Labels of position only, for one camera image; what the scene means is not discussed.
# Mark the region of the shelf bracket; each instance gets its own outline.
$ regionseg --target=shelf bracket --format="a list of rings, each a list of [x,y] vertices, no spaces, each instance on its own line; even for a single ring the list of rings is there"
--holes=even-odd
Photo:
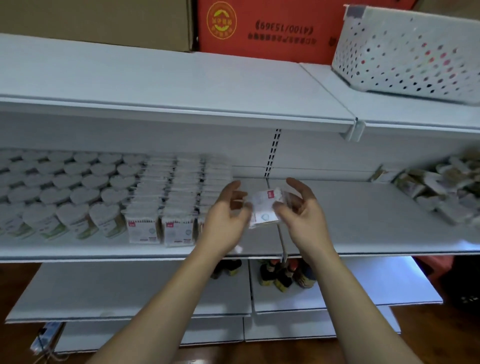
[[[346,133],[342,133],[341,135],[347,142],[358,142],[360,141],[363,131],[365,130],[365,126],[366,124],[364,121],[356,119],[348,131]]]

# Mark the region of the bottom shelf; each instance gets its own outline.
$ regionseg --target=bottom shelf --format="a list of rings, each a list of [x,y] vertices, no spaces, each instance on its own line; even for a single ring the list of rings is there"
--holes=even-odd
[[[93,352],[100,349],[128,320],[68,322],[55,352]],[[193,318],[181,345],[204,345],[243,341],[242,317]]]
[[[378,307],[395,332],[400,326],[388,306]],[[245,341],[334,338],[328,311],[276,312],[243,318]]]

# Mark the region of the cardboard box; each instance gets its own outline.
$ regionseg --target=cardboard box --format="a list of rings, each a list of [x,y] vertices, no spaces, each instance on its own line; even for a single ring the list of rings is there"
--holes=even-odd
[[[189,51],[191,0],[1,0],[0,32]]]
[[[200,51],[331,64],[345,3],[409,10],[415,0],[198,0]]]
[[[413,10],[480,20],[480,1],[478,0],[419,0]]]

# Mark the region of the finger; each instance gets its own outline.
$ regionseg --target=finger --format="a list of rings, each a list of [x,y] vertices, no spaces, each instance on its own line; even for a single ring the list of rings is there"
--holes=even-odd
[[[276,215],[287,224],[288,227],[291,226],[293,221],[298,218],[298,215],[295,214],[292,210],[288,208],[287,205],[276,201],[273,204],[273,210],[275,211]]]
[[[230,201],[230,210],[240,210],[243,207],[241,201]]]
[[[303,205],[303,200],[298,197],[296,194],[289,193],[290,203],[292,204],[293,209],[299,209]]]
[[[220,192],[220,195],[218,196],[217,202],[219,201],[225,201],[230,203],[230,200],[233,195],[233,191],[235,191],[237,188],[240,187],[240,181],[233,181],[227,184],[222,192]]]
[[[300,182],[299,180],[296,180],[295,178],[288,177],[287,178],[287,183],[288,185],[292,186],[295,188],[298,192],[300,192],[300,195],[302,196],[303,200],[316,200],[315,195],[313,194],[311,188],[304,184],[303,182]]]
[[[244,191],[233,191],[230,200],[242,200],[248,193]]]
[[[246,202],[245,204],[243,204],[243,208],[240,211],[239,215],[237,216],[237,219],[241,221],[243,226],[249,223],[250,218],[252,217],[252,211],[253,211],[253,206],[250,202]]]

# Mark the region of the white basket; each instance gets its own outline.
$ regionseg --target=white basket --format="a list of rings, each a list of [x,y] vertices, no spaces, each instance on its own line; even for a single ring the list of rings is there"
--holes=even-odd
[[[347,6],[332,64],[352,88],[480,102],[480,22]]]

